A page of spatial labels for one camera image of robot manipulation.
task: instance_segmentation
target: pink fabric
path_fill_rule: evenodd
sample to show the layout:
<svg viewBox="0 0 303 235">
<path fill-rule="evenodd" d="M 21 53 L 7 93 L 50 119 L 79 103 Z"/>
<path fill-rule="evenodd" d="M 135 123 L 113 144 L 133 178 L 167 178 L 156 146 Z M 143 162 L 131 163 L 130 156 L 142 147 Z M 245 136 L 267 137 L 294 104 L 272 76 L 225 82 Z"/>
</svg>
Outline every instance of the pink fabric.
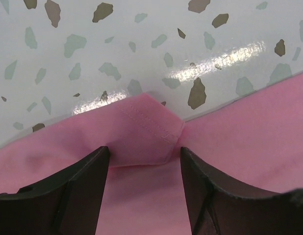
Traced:
<svg viewBox="0 0 303 235">
<path fill-rule="evenodd" d="M 254 186 L 303 187 L 303 74 L 183 125 L 147 94 L 71 117 L 0 150 L 0 193 L 16 192 L 101 145 L 115 166 L 108 172 L 101 235 L 191 234 L 181 146 Z"/>
</svg>

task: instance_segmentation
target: seam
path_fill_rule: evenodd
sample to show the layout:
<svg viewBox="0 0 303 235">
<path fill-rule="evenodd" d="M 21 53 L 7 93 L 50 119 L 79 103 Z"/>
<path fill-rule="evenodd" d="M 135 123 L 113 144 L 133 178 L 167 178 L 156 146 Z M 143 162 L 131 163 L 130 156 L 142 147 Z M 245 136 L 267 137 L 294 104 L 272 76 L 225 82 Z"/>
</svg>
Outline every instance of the seam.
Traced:
<svg viewBox="0 0 303 235">
<path fill-rule="evenodd" d="M 154 132 L 152 132 L 148 127 L 144 126 L 143 124 L 139 123 L 136 119 L 134 119 L 133 117 L 131 117 L 130 114 L 128 114 L 126 111 L 124 111 L 123 109 L 120 109 L 124 114 L 126 114 L 130 119 L 132 119 L 134 122 L 136 122 L 137 124 L 139 124 L 140 126 L 144 127 L 146 130 L 148 130 L 150 133 L 152 133 L 154 136 L 156 136 L 158 139 L 161 139 L 162 141 L 168 143 L 168 144 L 174 144 L 174 143 L 170 143 L 169 141 L 165 140 L 164 138 L 161 138 L 160 136 L 156 135 Z"/>
<path fill-rule="evenodd" d="M 179 136 L 165 130 L 163 127 L 161 127 L 160 125 L 158 125 L 156 122 L 154 122 L 153 120 L 151 120 L 148 116 L 144 115 L 142 112 L 138 111 L 137 109 L 135 109 L 133 106 L 130 105 L 130 108 L 132 108 L 134 111 L 138 112 L 142 117 L 144 117 L 145 119 L 149 120 L 150 122 L 152 122 L 153 124 L 156 125 L 156 127 L 158 127 L 160 130 L 168 133 L 169 135 L 173 135 L 174 137 L 178 138 Z"/>
</svg>

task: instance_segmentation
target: black plastic piece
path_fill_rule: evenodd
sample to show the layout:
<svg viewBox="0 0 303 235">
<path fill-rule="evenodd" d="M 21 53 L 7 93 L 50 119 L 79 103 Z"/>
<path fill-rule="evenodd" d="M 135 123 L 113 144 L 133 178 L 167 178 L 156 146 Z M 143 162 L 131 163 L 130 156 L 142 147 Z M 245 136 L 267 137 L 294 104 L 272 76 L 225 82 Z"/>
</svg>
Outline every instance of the black plastic piece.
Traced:
<svg viewBox="0 0 303 235">
<path fill-rule="evenodd" d="M 303 189 L 283 194 L 238 181 L 181 149 L 192 235 L 303 235 Z"/>
<path fill-rule="evenodd" d="M 0 194 L 0 235 L 94 235 L 109 167 L 100 147 L 46 179 Z"/>
</svg>

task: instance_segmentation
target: table surface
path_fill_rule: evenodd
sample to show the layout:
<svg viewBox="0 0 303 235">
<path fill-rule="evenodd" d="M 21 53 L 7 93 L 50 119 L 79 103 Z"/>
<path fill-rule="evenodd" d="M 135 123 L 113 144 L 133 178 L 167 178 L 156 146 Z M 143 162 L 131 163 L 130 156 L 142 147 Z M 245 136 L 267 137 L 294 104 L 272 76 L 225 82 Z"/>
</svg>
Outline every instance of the table surface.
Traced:
<svg viewBox="0 0 303 235">
<path fill-rule="evenodd" d="M 0 0 L 0 147 L 142 92 L 189 120 L 303 71 L 303 0 Z"/>
</svg>

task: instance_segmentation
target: fabric fold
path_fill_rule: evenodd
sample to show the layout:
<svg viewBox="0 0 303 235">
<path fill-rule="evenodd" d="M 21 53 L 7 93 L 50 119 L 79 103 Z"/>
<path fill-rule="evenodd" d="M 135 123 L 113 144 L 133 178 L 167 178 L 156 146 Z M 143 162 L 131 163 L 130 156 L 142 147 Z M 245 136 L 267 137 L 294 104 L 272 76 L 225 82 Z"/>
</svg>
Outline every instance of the fabric fold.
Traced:
<svg viewBox="0 0 303 235">
<path fill-rule="evenodd" d="M 0 193 L 101 145 L 113 167 L 96 234 L 190 235 L 181 146 L 245 183 L 276 192 L 303 188 L 303 74 L 186 124 L 147 94 L 70 117 L 0 150 Z"/>
<path fill-rule="evenodd" d="M 166 163 L 183 125 L 148 94 L 70 117 L 0 149 L 0 193 L 16 192 L 105 145 L 111 167 Z"/>
</svg>

